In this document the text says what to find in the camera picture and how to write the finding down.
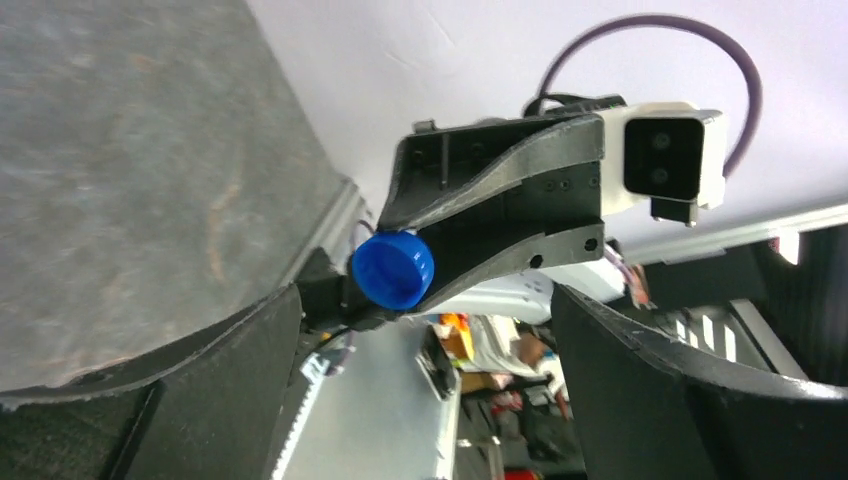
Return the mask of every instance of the black mount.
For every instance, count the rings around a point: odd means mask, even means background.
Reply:
[[[303,302],[308,325],[368,330],[492,278],[601,257],[600,116],[560,112],[443,130],[427,121],[415,130],[398,145],[377,231],[417,231],[436,262],[433,284],[415,308],[396,312],[372,304],[348,277],[299,282],[316,300]]]

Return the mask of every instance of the black plastic part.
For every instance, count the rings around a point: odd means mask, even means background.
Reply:
[[[150,353],[83,375],[70,385],[58,389],[33,387],[3,392],[0,394],[0,405],[15,408],[18,405],[88,400],[105,395],[117,395],[150,385],[216,345],[229,332],[250,318],[265,301],[261,300],[222,322]]]
[[[404,139],[378,230],[415,228],[433,253],[433,284],[411,311],[527,268],[600,258],[603,127],[569,114]]]
[[[624,188],[691,202],[701,189],[704,124],[697,118],[632,118],[624,126]]]
[[[350,261],[348,258],[347,271],[351,269]],[[323,252],[315,252],[307,262],[310,264],[323,266],[305,270],[297,280],[303,307],[303,330],[329,331],[343,325],[355,331],[368,331],[400,315],[368,300],[353,277],[332,269]]]
[[[728,362],[567,287],[552,302],[589,478],[848,478],[848,392]]]
[[[436,395],[447,400],[456,391],[457,373],[435,330],[424,334],[417,360]]]
[[[125,478],[269,478],[279,454],[269,446],[281,446],[273,433],[297,368],[301,313],[298,291],[290,288],[163,378],[156,415],[137,440]]]
[[[447,148],[445,138],[450,139]],[[567,172],[573,167],[594,164],[586,168],[598,172],[603,155],[603,120],[592,114],[536,117],[410,135],[398,145],[389,196],[377,230],[423,229],[461,213],[471,219],[481,212],[477,205],[524,182],[530,184],[519,192],[550,186],[560,189],[559,182],[568,180]],[[512,217],[506,220],[523,222],[536,220],[551,207],[548,203],[528,203],[520,195],[505,197],[498,206],[502,217]],[[491,215],[486,215],[478,223],[491,220]]]
[[[147,429],[153,421],[153,416],[156,414],[156,409],[159,407],[162,393],[162,386],[156,383],[142,396],[139,412],[127,432],[123,445],[118,449],[114,463],[109,466],[108,473],[104,474],[105,480],[123,480],[126,478],[139,445],[141,445],[141,440],[147,433]]]
[[[678,202],[663,198],[652,198],[651,217],[680,222],[686,225],[695,225],[698,221],[698,205],[695,202]]]

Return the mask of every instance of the camera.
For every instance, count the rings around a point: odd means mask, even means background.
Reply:
[[[605,122],[603,214],[651,200],[651,215],[694,224],[724,198],[727,120],[685,102],[598,112]]]

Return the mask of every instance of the wire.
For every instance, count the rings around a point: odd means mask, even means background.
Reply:
[[[347,332],[345,335],[345,344],[342,347],[341,358],[339,358],[335,364],[327,371],[328,377],[334,377],[344,371],[344,367],[347,364],[347,361],[350,359],[350,354],[353,353],[355,347],[353,346],[353,338],[356,336],[356,332],[353,330]]]
[[[309,353],[304,358],[309,358],[310,355],[313,355],[313,354],[320,352],[321,350],[326,348],[327,345],[333,343],[334,341],[339,339],[342,335],[346,335],[348,333],[353,333],[353,329],[351,329],[350,327],[342,327],[342,328],[336,330],[329,337],[325,338],[324,340],[321,340],[320,342],[318,342],[318,344],[316,344],[314,347],[312,347],[312,350],[310,350]]]
[[[751,140],[754,138],[754,134],[759,126],[760,115],[763,109],[763,85],[760,72],[757,70],[757,66],[748,55],[748,52],[729,35],[706,23],[676,15],[648,14],[622,17],[595,26],[577,37],[559,53],[550,67],[548,67],[548,71],[539,85],[537,98],[544,98],[550,95],[551,84],[563,65],[565,65],[565,62],[583,47],[610,33],[640,27],[670,28],[705,38],[724,50],[742,71],[748,89],[748,114],[745,117],[745,125],[742,127],[742,133],[739,134],[739,139],[727,157],[727,162],[724,164],[724,176],[729,177],[742,162],[742,158],[745,152],[748,151]]]
[[[367,221],[362,220],[360,218],[356,221],[356,224],[360,227],[363,227],[365,230],[368,230],[368,233],[370,233],[371,235],[374,235],[374,226],[368,223]]]
[[[633,272],[630,271],[630,267],[628,267],[624,263],[624,259],[618,255],[618,252],[612,248],[610,245],[604,245],[604,258],[607,259],[622,275],[624,275],[624,283],[628,286],[632,286],[636,283],[636,279],[633,277]]]

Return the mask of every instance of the white wall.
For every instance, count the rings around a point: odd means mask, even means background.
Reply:
[[[726,204],[699,227],[650,221],[647,206],[609,219],[640,247],[775,213],[848,201],[848,3],[837,0],[248,0],[331,158],[372,206],[386,194],[413,121],[448,126],[517,116],[573,36],[628,13],[685,14],[735,37],[765,85],[760,133]],[[615,34],[584,50],[555,90],[621,93],[630,103],[719,108],[735,137],[745,88],[724,53],[668,30]]]

